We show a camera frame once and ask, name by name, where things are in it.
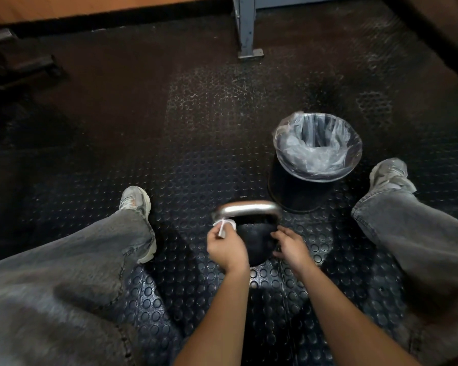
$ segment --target orange wall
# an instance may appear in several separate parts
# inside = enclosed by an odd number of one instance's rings
[[[0,24],[194,0],[0,0]]]

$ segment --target plastic trash bag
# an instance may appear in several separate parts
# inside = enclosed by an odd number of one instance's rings
[[[306,181],[335,181],[361,159],[360,136],[331,114],[293,113],[275,129],[273,144],[283,168]]]

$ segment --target black trash can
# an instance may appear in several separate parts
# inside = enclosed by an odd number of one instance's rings
[[[318,209],[361,159],[360,136],[331,114],[295,112],[280,122],[273,143],[269,194],[292,213]]]

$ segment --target gray pants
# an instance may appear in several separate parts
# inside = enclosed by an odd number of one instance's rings
[[[364,197],[353,217],[396,256],[418,294],[403,346],[424,365],[457,365],[458,220],[404,190]],[[116,323],[115,307],[124,273],[153,238],[141,215],[120,211],[0,261],[0,365],[142,364],[136,332]]]

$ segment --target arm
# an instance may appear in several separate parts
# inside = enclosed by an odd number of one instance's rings
[[[219,229],[220,224],[209,231],[207,252],[226,271],[226,276],[207,314],[178,354],[174,366],[241,364],[250,287],[248,252],[229,223],[224,225],[226,238],[217,237]]]
[[[298,234],[279,226],[273,236],[282,250],[275,256],[285,258],[307,289],[337,366],[420,366],[341,293]]]

